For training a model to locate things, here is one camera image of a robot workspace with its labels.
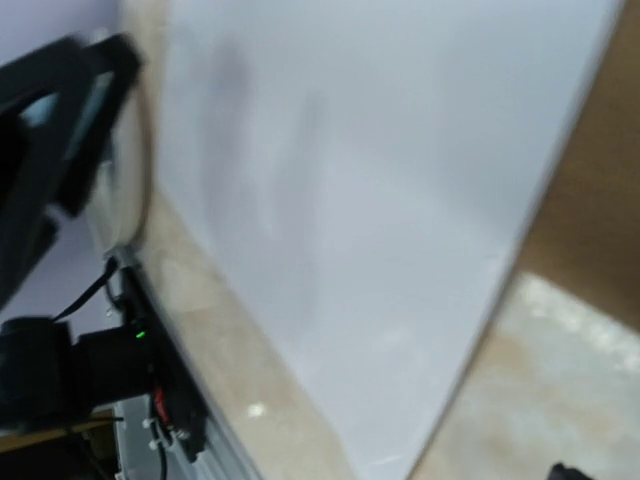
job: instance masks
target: white sheet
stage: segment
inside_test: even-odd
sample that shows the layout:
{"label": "white sheet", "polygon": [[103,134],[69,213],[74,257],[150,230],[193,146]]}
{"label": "white sheet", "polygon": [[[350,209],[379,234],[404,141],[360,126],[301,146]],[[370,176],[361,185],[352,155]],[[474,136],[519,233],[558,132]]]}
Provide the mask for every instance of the white sheet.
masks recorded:
{"label": "white sheet", "polygon": [[161,188],[362,479],[432,433],[617,6],[174,2]]}

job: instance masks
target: white panel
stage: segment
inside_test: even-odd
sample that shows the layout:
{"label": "white panel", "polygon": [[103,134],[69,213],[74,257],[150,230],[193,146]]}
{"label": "white panel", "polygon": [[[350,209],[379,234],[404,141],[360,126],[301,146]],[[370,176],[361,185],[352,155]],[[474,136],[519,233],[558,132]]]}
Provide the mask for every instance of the white panel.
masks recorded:
{"label": "white panel", "polygon": [[436,425],[617,6],[174,3],[161,187],[363,479]]}

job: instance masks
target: beige marble surface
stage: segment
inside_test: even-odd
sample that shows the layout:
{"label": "beige marble surface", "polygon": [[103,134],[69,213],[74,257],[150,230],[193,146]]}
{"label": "beige marble surface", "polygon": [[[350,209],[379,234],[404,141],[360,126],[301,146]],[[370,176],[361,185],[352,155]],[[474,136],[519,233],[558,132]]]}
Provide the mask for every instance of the beige marble surface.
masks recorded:
{"label": "beige marble surface", "polygon": [[[161,0],[125,4],[152,100],[165,22]],[[178,342],[265,479],[355,478],[335,433],[159,191],[142,245]],[[635,333],[518,275],[412,478],[543,479],[563,460],[601,480],[635,479],[639,375]]]}

